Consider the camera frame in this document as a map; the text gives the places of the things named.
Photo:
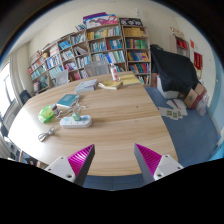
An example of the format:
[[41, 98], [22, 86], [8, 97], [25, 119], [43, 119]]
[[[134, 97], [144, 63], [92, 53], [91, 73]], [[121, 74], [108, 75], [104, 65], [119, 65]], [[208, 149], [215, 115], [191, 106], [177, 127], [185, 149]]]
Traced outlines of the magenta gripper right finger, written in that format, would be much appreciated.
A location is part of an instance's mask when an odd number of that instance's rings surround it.
[[160, 155], [140, 144], [134, 145], [134, 154], [146, 184], [183, 169], [170, 155]]

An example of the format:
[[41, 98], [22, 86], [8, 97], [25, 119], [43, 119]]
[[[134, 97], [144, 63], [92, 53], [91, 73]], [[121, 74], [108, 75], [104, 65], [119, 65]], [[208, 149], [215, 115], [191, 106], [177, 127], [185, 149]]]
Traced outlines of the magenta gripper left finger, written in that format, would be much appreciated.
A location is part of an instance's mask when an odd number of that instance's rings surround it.
[[46, 171], [75, 183], [78, 186], [82, 186], [94, 155], [95, 145], [92, 144], [68, 157], [59, 156], [46, 168]]

